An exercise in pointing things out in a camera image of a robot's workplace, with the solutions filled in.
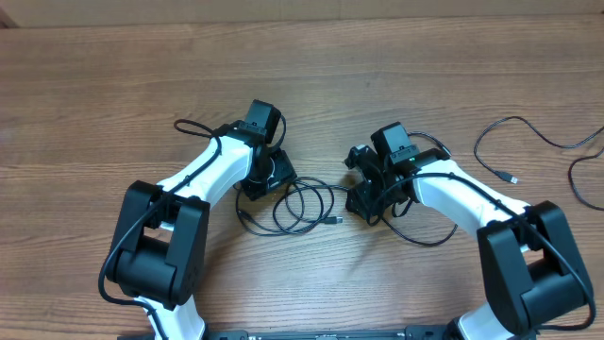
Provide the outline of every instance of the wooden table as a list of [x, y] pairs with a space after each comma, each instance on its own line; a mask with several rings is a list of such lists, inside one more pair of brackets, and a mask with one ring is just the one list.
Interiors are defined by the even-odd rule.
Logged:
[[[556, 202], [602, 306], [604, 214], [577, 202], [566, 169], [596, 153], [604, 137], [560, 150], [520, 123], [494, 130], [481, 153], [519, 185], [483, 169], [472, 147], [488, 124], [508, 115], [528, 118], [558, 143], [576, 143], [602, 126], [603, 94], [604, 16], [3, 30], [0, 337], [114, 339], [148, 331], [140, 308], [110, 305], [96, 289], [123, 194], [136, 179], [172, 176], [204, 150], [207, 140], [175, 132], [175, 119], [216, 128], [243, 118], [254, 98], [287, 117], [283, 148], [299, 175], [352, 185], [342, 164], [350, 147], [400, 121], [440, 138], [468, 173], [496, 190]], [[576, 171], [583, 194], [603, 205], [604, 161]], [[275, 199], [245, 206], [269, 223]], [[342, 194], [335, 212], [342, 225], [259, 238], [239, 226], [234, 193], [223, 197], [211, 213], [206, 274], [195, 294], [210, 327], [391, 329], [446, 323], [484, 300], [469, 235], [423, 248], [383, 225], [366, 226], [345, 211]], [[451, 227], [422, 207], [396, 224], [423, 240]], [[560, 322], [580, 322], [586, 313]], [[600, 317], [588, 331], [544, 339], [602, 337]]]

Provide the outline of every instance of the black cable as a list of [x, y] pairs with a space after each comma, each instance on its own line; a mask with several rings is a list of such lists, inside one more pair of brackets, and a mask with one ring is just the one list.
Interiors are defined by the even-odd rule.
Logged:
[[[594, 321], [596, 320], [596, 301], [594, 300], [594, 296], [589, 292], [589, 290], [587, 289], [587, 286], [585, 285], [585, 282], [583, 282], [583, 280], [579, 277], [579, 274], [577, 274], [575, 269], [570, 265], [570, 263], [568, 263], [568, 261], [558, 251], [558, 249], [556, 249], [554, 246], [552, 246], [551, 243], [549, 243], [549, 241], [547, 241], [547, 239], [544, 237], [544, 235], [542, 235], [541, 232], [539, 232], [536, 228], [534, 228], [531, 224], [529, 224], [529, 222], [527, 222], [526, 219], [522, 218], [516, 212], [514, 212], [513, 210], [508, 208], [506, 205], [501, 203], [500, 200], [495, 199], [494, 197], [489, 195], [487, 192], [482, 190], [482, 188], [480, 188], [475, 183], [473, 183], [472, 181], [470, 181], [466, 178], [459, 177], [453, 173], [451, 173], [451, 174], [425, 173], [425, 174], [413, 175], [408, 178], [403, 178], [400, 181], [398, 181], [397, 183], [395, 183], [394, 185], [392, 185], [390, 188], [388, 188], [384, 192], [382, 192], [382, 194], [372, 204], [371, 209], [369, 211], [370, 213], [367, 215], [367, 223], [370, 223], [371, 216], [372, 216], [373, 212], [376, 210], [376, 207], [377, 207], [377, 204], [379, 203], [379, 201], [383, 201], [387, 194], [389, 194], [393, 189], [395, 189], [409, 181], [412, 181], [415, 179], [421, 179], [421, 178], [454, 179], [456, 181], [459, 181], [459, 182], [467, 185], [472, 190], [474, 190], [475, 192], [477, 192], [478, 194], [480, 194], [481, 196], [486, 198], [489, 202], [491, 202], [493, 205], [495, 205], [498, 209], [501, 209], [503, 212], [505, 212], [509, 216], [511, 216], [512, 219], [516, 220], [525, 231], [528, 231], [533, 236], [535, 236], [541, 242], [542, 246], [545, 249], [547, 249], [547, 251], [549, 251], [551, 254], [553, 254], [554, 257], [560, 263], [562, 263], [562, 265], [564, 265], [564, 267], [570, 272], [570, 274], [573, 276], [573, 278], [575, 279], [577, 284], [580, 286], [580, 289], [583, 292], [583, 295], [587, 299], [587, 303], [589, 305], [589, 316], [582, 324], [572, 325], [572, 326], [544, 325], [544, 326], [538, 327], [538, 330], [580, 331], [580, 330], [584, 330], [584, 329], [590, 327], [594, 323]], [[380, 211], [379, 216], [383, 216], [383, 214], [384, 214], [384, 209], [382, 207], [382, 210]]]
[[269, 154], [277, 151], [280, 147], [281, 144], [283, 144], [283, 140], [285, 139], [285, 132], [287, 131], [287, 124], [285, 123], [285, 117], [283, 116], [283, 114], [280, 115], [279, 117], [281, 119], [281, 122], [283, 123], [283, 132], [281, 132], [281, 137], [279, 137], [279, 140], [269, 148]]
[[[519, 116], [510, 116], [510, 117], [505, 117], [503, 119], [499, 119], [498, 121], [490, 124], [487, 128], [484, 129], [484, 131], [482, 131], [482, 133], [480, 133], [480, 135], [478, 136], [476, 143], [474, 144], [474, 157], [476, 157], [477, 161], [484, 166], [487, 170], [491, 171], [493, 174], [495, 174], [497, 177], [499, 177], [500, 179], [507, 181], [509, 183], [517, 183], [518, 182], [518, 178], [514, 177], [512, 174], [505, 172], [505, 171], [498, 171], [498, 170], [494, 170], [494, 168], [492, 168], [491, 166], [487, 165], [482, 158], [478, 155], [478, 144], [480, 144], [480, 141], [482, 141], [482, 138], [489, 132], [491, 131], [494, 127], [496, 127], [497, 125], [509, 121], [511, 119], [517, 119], [519, 121], [522, 121], [523, 123], [525, 123], [526, 125], [528, 125], [529, 128], [531, 128], [536, 134], [537, 136], [541, 137], [542, 140], [544, 140], [546, 143], [548, 143], [549, 145], [552, 146], [556, 146], [559, 148], [563, 148], [563, 149], [572, 149], [572, 148], [576, 148], [579, 147], [581, 145], [584, 145], [585, 143], [591, 141], [595, 136], [597, 136], [600, 132], [602, 132], [604, 130], [604, 127], [601, 127], [598, 131], [592, 133], [590, 136], [588, 136], [587, 138], [585, 138], [584, 140], [578, 142], [577, 144], [572, 144], [572, 145], [562, 145], [562, 144], [557, 144], [554, 143], [552, 141], [550, 141], [549, 139], [547, 139], [546, 136], [544, 136], [541, 132], [539, 132], [539, 130], [534, 127], [528, 120], [526, 120], [523, 117], [519, 117]], [[577, 195], [577, 198], [579, 199], [579, 201], [581, 201], [581, 203], [583, 203], [582, 198], [580, 198]]]
[[[409, 208], [411, 207], [413, 203], [412, 199], [409, 199], [407, 201], [407, 205], [405, 206], [405, 209], [403, 209], [403, 212], [401, 214], [396, 214], [396, 203], [393, 204], [393, 208], [392, 208], [392, 214], [393, 217], [398, 218], [398, 217], [402, 217], [404, 215], [406, 215], [409, 212]], [[398, 236], [400, 236], [402, 239], [404, 239], [405, 241], [411, 242], [413, 244], [419, 245], [419, 246], [423, 246], [423, 247], [436, 247], [439, 246], [443, 243], [445, 243], [446, 241], [448, 241], [451, 237], [453, 237], [453, 235], [455, 234], [455, 231], [457, 231], [457, 224], [453, 226], [453, 229], [451, 230], [451, 232], [448, 233], [448, 235], [446, 235], [446, 237], [440, 241], [436, 241], [436, 242], [423, 242], [423, 241], [417, 241], [415, 239], [412, 239], [411, 237], [403, 234], [400, 230], [396, 229], [392, 224], [390, 224], [390, 222], [388, 222], [386, 219], [384, 219], [383, 217], [381, 218], [382, 221], [384, 221], [384, 223], [386, 224], [386, 226], [388, 226], [388, 228], [390, 228], [392, 231], [394, 231], [394, 233]]]
[[600, 157], [600, 155], [602, 155], [602, 153], [604, 153], [604, 147], [600, 150], [600, 152], [596, 153], [594, 156], [586, 156], [586, 157], [581, 157], [579, 159], [574, 160], [568, 167], [568, 182], [570, 183], [570, 188], [573, 190], [573, 193], [575, 194], [575, 196], [577, 197], [579, 202], [583, 203], [584, 205], [586, 205], [592, 209], [596, 209], [601, 212], [604, 212], [603, 207], [598, 207], [596, 205], [593, 205], [592, 203], [585, 200], [585, 198], [583, 198], [583, 196], [580, 195], [579, 189], [577, 189], [577, 186], [575, 185], [575, 181], [573, 180], [573, 167], [575, 166], [575, 164], [577, 164], [578, 162], [598, 158], [598, 157]]
[[411, 136], [422, 136], [422, 137], [426, 137], [430, 140], [432, 140], [432, 142], [434, 142], [438, 147], [440, 147], [444, 152], [446, 152], [449, 156], [452, 156], [453, 154], [451, 153], [451, 150], [449, 150], [448, 147], [445, 146], [445, 144], [443, 144], [443, 142], [439, 141], [436, 137], [432, 136], [429, 133], [425, 133], [422, 131], [412, 131], [407, 133], [407, 135], [409, 137]]
[[[309, 184], [308, 181], [318, 182], [319, 184]], [[323, 197], [321, 196], [321, 193], [319, 193], [319, 191], [318, 191], [320, 189], [327, 189], [329, 192], [331, 202], [329, 203], [327, 208], [326, 208], [326, 204], [323, 200]], [[312, 178], [312, 177], [300, 177], [300, 178], [297, 178], [296, 180], [294, 180], [293, 182], [288, 183], [287, 186], [285, 187], [285, 192], [277, 200], [277, 202], [275, 203], [275, 206], [273, 207], [273, 221], [277, 225], [278, 229], [270, 229], [270, 228], [267, 228], [267, 227], [261, 225], [248, 212], [246, 212], [240, 208], [239, 198], [241, 197], [241, 194], [243, 191], [242, 188], [237, 189], [237, 196], [235, 198], [235, 213], [237, 214], [237, 217], [239, 218], [239, 221], [241, 222], [243, 228], [253, 235], [267, 236], [267, 237], [284, 236], [284, 235], [301, 235], [301, 234], [305, 234], [305, 233], [313, 230], [320, 223], [336, 224], [336, 223], [342, 222], [342, 218], [339, 216], [329, 216], [331, 214], [331, 211], [333, 210], [333, 206], [335, 204], [335, 196], [333, 194], [333, 189], [341, 190], [344, 192], [348, 191], [348, 188], [346, 188], [342, 185], [326, 184], [322, 180], [320, 180], [318, 178]], [[304, 217], [305, 203], [304, 203], [304, 197], [302, 196], [302, 192], [306, 191], [306, 190], [313, 191], [313, 193], [319, 199], [320, 212], [319, 212], [319, 215], [317, 218], [311, 219], [311, 218]], [[300, 214], [294, 212], [294, 210], [292, 210], [292, 207], [290, 206], [289, 197], [293, 194], [298, 194], [298, 196], [300, 198]], [[281, 205], [283, 203], [283, 201], [285, 201], [285, 205], [287, 207], [288, 212], [290, 213], [291, 216], [294, 217], [294, 220], [295, 220], [290, 226], [281, 225], [281, 223], [279, 223], [279, 221], [277, 219], [277, 209], [278, 209], [279, 205]], [[257, 232], [255, 230], [252, 230], [250, 228], [250, 226], [248, 226], [245, 223], [245, 221], [253, 224], [257, 228], [264, 230], [266, 232], [264, 233], [264, 232]], [[306, 222], [306, 223], [308, 223], [308, 225], [296, 228], [296, 226], [300, 222]]]
[[[204, 133], [199, 133], [199, 132], [195, 132], [195, 131], [190, 131], [187, 129], [183, 129], [181, 127], [178, 126], [178, 124], [189, 124], [198, 128], [203, 128], [205, 131], [209, 132], [210, 134], [204, 134]], [[107, 257], [107, 259], [103, 262], [103, 266], [101, 268], [101, 271], [99, 273], [98, 276], [98, 291], [99, 294], [101, 295], [101, 297], [110, 303], [115, 303], [118, 305], [123, 305], [123, 306], [139, 306], [139, 307], [143, 307], [145, 310], [147, 310], [147, 314], [151, 315], [151, 317], [153, 318], [153, 321], [156, 324], [156, 327], [158, 329], [158, 333], [159, 336], [161, 337], [161, 339], [167, 340], [168, 337], [165, 334], [165, 331], [163, 330], [163, 327], [161, 326], [161, 323], [159, 322], [159, 317], [158, 317], [158, 313], [155, 310], [155, 308], [153, 308], [153, 306], [151, 306], [150, 304], [146, 303], [146, 302], [142, 302], [142, 301], [137, 301], [137, 300], [126, 300], [126, 299], [120, 299], [120, 298], [116, 298], [116, 297], [111, 297], [107, 291], [105, 290], [105, 277], [107, 275], [107, 265], [109, 262], [111, 262], [111, 260], [116, 256], [117, 251], [120, 249], [120, 247], [122, 246], [122, 244], [124, 243], [124, 241], [127, 239], [127, 237], [138, 227], [140, 226], [142, 223], [144, 223], [145, 221], [147, 221], [159, 208], [161, 208], [164, 204], [166, 204], [169, 199], [171, 198], [171, 196], [177, 192], [178, 190], [180, 190], [182, 187], [184, 187], [185, 185], [189, 184], [196, 176], [198, 176], [199, 174], [201, 174], [202, 171], [204, 171], [205, 169], [207, 169], [220, 155], [220, 152], [222, 151], [222, 143], [220, 142], [220, 138], [218, 138], [218, 136], [214, 136], [213, 135], [213, 131], [212, 129], [210, 129], [209, 127], [204, 126], [203, 124], [197, 123], [195, 121], [191, 121], [188, 119], [178, 119], [174, 122], [174, 128], [180, 132], [183, 133], [187, 133], [193, 136], [201, 136], [201, 137], [206, 137], [206, 138], [214, 138], [216, 140], [216, 151], [214, 151], [214, 153], [211, 155], [210, 159], [208, 161], [206, 161], [203, 165], [201, 165], [200, 167], [198, 167], [195, 171], [193, 171], [192, 173], [190, 173], [190, 175], [188, 175], [187, 177], [185, 177], [185, 179], [183, 179], [179, 184], [177, 184], [174, 188], [172, 188], [170, 191], [168, 191], [167, 193], [165, 193], [164, 195], [161, 196], [161, 198], [153, 203], [148, 209], [147, 211], [141, 216], [139, 217], [139, 219], [132, 225], [132, 227], [130, 227], [130, 229], [124, 234], [124, 236], [122, 237], [122, 239], [116, 244], [116, 246], [113, 248], [112, 252], [109, 254], [109, 256]]]

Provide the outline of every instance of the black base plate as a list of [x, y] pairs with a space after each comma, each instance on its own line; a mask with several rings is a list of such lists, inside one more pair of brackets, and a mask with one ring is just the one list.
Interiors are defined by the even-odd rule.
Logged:
[[445, 325], [390, 331], [209, 331], [204, 340], [442, 340], [445, 331]]

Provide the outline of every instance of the black bracket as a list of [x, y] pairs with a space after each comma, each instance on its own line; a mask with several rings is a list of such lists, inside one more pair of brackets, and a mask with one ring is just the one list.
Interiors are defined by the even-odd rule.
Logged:
[[[545, 201], [522, 215], [577, 271], [593, 292], [585, 264], [562, 210]], [[520, 247], [542, 250], [543, 259], [527, 265]], [[537, 326], [587, 303], [569, 271], [514, 220], [493, 221], [478, 230], [484, 289], [493, 313], [509, 332], [525, 335]]]
[[[161, 187], [136, 181], [126, 191], [113, 234], [111, 251], [150, 204], [164, 195]], [[107, 278], [120, 285], [129, 297], [143, 296], [173, 310], [191, 297], [201, 277], [208, 233], [210, 204], [198, 197], [173, 195], [160, 209], [124, 240]], [[145, 236], [143, 226], [155, 229], [161, 221], [174, 223], [170, 243]]]
[[[346, 199], [346, 209], [363, 219], [367, 219], [369, 214], [372, 218], [376, 216], [377, 212], [369, 210], [384, 190], [416, 174], [422, 166], [449, 159], [447, 153], [437, 148], [420, 152], [398, 122], [379, 129], [371, 135], [371, 141], [376, 151], [366, 145], [355, 146], [344, 160], [348, 169], [357, 168], [363, 176], [363, 182], [349, 190]], [[418, 202], [411, 182], [392, 190], [382, 202], [382, 207], [401, 204], [408, 199]]]
[[266, 196], [297, 178], [287, 153], [278, 146], [268, 146], [274, 139], [281, 118], [281, 111], [256, 99], [249, 107], [245, 120], [217, 129], [217, 135], [238, 139], [254, 149], [252, 168], [247, 178], [242, 180], [243, 192], [251, 200]]

